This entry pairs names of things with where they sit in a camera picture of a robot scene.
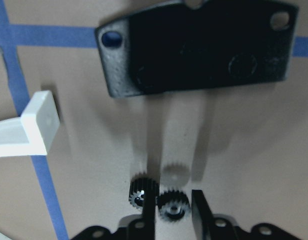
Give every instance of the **screw hole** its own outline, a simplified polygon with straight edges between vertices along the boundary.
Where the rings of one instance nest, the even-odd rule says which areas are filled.
[[[185,5],[188,6],[190,9],[199,9],[204,0],[183,0]]]
[[[94,239],[98,239],[98,238],[101,238],[103,235],[104,235],[104,232],[102,230],[97,230],[93,232],[92,237]]]
[[[269,236],[272,234],[272,230],[269,229],[267,226],[261,226],[259,228],[259,232],[263,235]]]
[[[108,31],[102,36],[102,43],[107,48],[119,48],[122,45],[122,35],[117,31]]]
[[[138,221],[137,223],[135,223],[136,229],[142,229],[144,227],[145,227],[145,223],[143,221]]]
[[[223,219],[216,219],[215,221],[215,225],[218,226],[219,228],[224,228],[226,227],[226,221],[224,221]]]
[[[171,206],[169,209],[167,209],[167,212],[171,215],[178,215],[181,213],[181,206]]]
[[[283,31],[289,28],[290,14],[287,11],[278,11],[270,18],[270,27],[274,31]]]

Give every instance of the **mounting plate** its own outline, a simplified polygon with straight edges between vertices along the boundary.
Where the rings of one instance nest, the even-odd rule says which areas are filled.
[[[282,81],[298,7],[274,0],[159,3],[96,29],[111,97]]]

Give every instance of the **black mount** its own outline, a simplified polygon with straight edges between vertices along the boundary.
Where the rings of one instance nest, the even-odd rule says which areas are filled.
[[[109,95],[282,81],[298,7],[276,0],[161,2],[96,29]]]
[[[154,240],[156,193],[145,194],[142,216],[116,232],[102,226],[91,226],[72,240]],[[214,217],[201,190],[192,190],[192,221],[198,240],[300,240],[277,226],[261,223],[251,233],[234,226],[228,219]]]

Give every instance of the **black gear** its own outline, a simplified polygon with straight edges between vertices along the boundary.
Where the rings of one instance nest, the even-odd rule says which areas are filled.
[[[128,196],[130,204],[137,209],[142,209],[144,195],[148,190],[154,191],[155,196],[157,197],[160,192],[159,184],[155,180],[147,177],[137,178],[132,181],[130,183]]]
[[[186,194],[179,190],[170,190],[157,199],[161,218],[168,222],[177,222],[191,212],[190,202]]]

